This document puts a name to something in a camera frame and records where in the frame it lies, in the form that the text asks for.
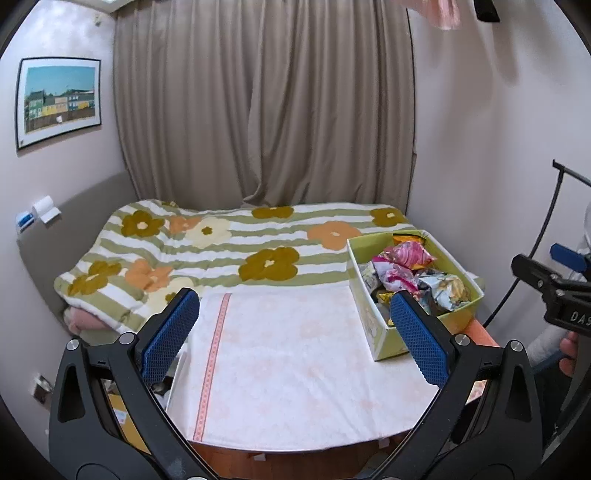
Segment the person's right hand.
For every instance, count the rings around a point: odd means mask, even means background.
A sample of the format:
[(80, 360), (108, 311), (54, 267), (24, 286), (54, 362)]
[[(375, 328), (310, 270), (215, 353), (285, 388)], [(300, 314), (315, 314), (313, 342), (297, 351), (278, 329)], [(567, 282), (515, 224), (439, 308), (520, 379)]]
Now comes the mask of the person's right hand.
[(578, 334), (569, 331), (568, 334), (560, 341), (559, 349), (563, 355), (563, 358), (559, 361), (560, 370), (568, 377), (572, 377), (574, 375), (576, 361), (578, 358)]

